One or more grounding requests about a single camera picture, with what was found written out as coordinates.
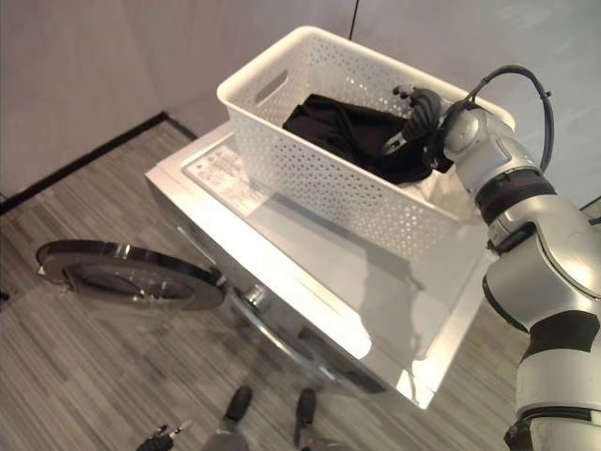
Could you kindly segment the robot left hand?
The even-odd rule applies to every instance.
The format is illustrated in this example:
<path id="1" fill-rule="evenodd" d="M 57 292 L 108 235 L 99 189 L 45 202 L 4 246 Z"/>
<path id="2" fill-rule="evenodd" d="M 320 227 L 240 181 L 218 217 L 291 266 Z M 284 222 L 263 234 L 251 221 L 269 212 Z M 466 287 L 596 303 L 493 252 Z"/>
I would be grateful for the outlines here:
<path id="1" fill-rule="evenodd" d="M 168 430 L 167 425 L 160 426 L 152 435 L 147 437 L 137 448 L 137 451 L 167 451 L 174 447 L 174 441 L 178 434 L 187 430 L 192 424 L 186 420 L 176 428 Z"/>

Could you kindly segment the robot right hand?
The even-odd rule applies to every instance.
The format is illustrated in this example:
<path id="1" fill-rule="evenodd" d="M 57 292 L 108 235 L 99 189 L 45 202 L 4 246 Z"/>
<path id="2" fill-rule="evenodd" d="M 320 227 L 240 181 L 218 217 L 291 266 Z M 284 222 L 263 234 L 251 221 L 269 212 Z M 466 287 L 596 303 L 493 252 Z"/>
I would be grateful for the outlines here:
<path id="1" fill-rule="evenodd" d="M 426 87 L 396 86 L 393 94 L 404 102 L 401 118 L 403 126 L 383 146 L 385 155 L 391 155 L 402 146 L 416 144 L 431 137 L 439 127 L 442 117 L 442 98 Z"/>

